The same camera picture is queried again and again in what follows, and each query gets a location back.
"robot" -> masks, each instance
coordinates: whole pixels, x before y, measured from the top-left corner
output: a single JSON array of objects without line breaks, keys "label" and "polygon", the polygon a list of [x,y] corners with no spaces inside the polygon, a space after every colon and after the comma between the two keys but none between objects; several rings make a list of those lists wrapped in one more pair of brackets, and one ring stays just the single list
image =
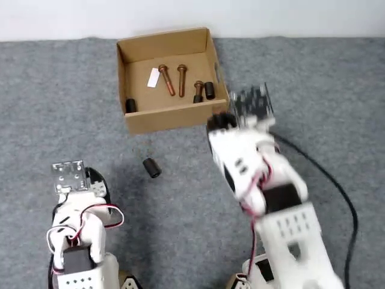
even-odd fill
[{"label": "robot", "polygon": [[[228,288],[343,289],[306,183],[268,132],[275,119],[267,87],[232,98],[233,114],[208,120],[208,142],[214,163],[251,216],[254,242],[251,258]],[[134,276],[120,276],[116,257],[105,252],[106,228],[122,225],[124,214],[111,204],[103,176],[82,160],[53,164],[52,174],[59,203],[46,235],[52,254],[49,289],[54,276],[59,289],[141,289]],[[115,223],[113,211],[121,217]],[[257,235],[265,248],[259,256],[254,255]]]},{"label": "robot", "polygon": [[[228,289],[343,289],[306,183],[268,132],[275,118],[267,87],[232,95],[232,100],[233,113],[208,120],[208,141],[214,163],[251,216],[254,240],[251,258]],[[256,235],[265,249],[259,256],[254,256]]]},{"label": "robot", "polygon": [[[51,251],[48,287],[59,289],[141,289],[134,276],[119,272],[116,257],[105,252],[106,229],[125,221],[111,204],[103,176],[82,160],[52,165],[59,203],[46,239]],[[113,211],[120,220],[111,223]]]}]

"copper bolt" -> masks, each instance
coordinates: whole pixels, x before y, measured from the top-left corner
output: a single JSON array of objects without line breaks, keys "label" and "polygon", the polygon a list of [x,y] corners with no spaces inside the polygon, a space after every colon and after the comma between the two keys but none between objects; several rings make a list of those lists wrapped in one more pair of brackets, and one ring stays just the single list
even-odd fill
[{"label": "copper bolt", "polygon": [[196,88],[195,95],[202,95],[204,83],[200,80],[197,80],[194,84],[194,87]]},{"label": "copper bolt", "polygon": [[180,64],[177,70],[179,71],[179,96],[182,98],[185,96],[187,66],[185,66],[184,64]]},{"label": "copper bolt", "polygon": [[164,81],[166,82],[168,91],[170,92],[171,96],[175,95],[173,84],[171,83],[171,79],[167,72],[168,67],[164,64],[159,65],[158,70],[163,75]]}]

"gray carpet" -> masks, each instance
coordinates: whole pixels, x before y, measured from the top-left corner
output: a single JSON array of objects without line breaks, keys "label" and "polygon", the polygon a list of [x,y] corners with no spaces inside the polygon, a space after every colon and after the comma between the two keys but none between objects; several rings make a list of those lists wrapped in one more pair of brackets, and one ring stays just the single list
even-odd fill
[{"label": "gray carpet", "polygon": [[[223,288],[251,245],[249,220],[214,167],[203,126],[130,137],[117,97],[115,41],[0,43],[1,288],[46,288],[56,197],[50,164],[83,158],[125,212],[108,249],[144,288]],[[310,152],[360,218],[352,288],[385,278],[385,39],[216,39],[230,89],[266,81],[274,130]],[[333,266],[343,276],[351,216],[304,158]],[[163,169],[150,179],[141,160]]]}]

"metal bracket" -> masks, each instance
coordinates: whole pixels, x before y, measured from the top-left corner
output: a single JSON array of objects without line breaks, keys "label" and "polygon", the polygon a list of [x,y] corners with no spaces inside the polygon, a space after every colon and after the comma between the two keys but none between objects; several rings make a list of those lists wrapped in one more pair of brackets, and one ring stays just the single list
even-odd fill
[{"label": "metal bracket", "polygon": [[239,93],[232,92],[230,106],[238,126],[245,126],[249,118],[259,122],[272,117],[274,113],[266,83]]},{"label": "metal bracket", "polygon": [[58,194],[88,190],[83,160],[53,164],[51,172],[55,179],[55,191]]}]

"black cylinder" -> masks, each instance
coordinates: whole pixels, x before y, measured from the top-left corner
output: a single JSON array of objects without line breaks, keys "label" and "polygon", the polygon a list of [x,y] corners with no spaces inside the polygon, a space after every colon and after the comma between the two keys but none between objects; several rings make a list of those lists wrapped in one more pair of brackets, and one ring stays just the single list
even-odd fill
[{"label": "black cylinder", "polygon": [[215,98],[214,83],[211,81],[205,83],[206,98],[210,101]]},{"label": "black cylinder", "polygon": [[202,95],[194,95],[194,104],[197,104],[199,102],[203,102],[203,96]]},{"label": "black cylinder", "polygon": [[149,173],[150,177],[155,179],[157,176],[159,176],[162,172],[162,170],[159,168],[158,164],[152,159],[152,158],[146,158],[143,161],[144,168],[146,169],[147,173]]},{"label": "black cylinder", "polygon": [[136,113],[137,112],[137,103],[133,98],[126,99],[126,113]]}]

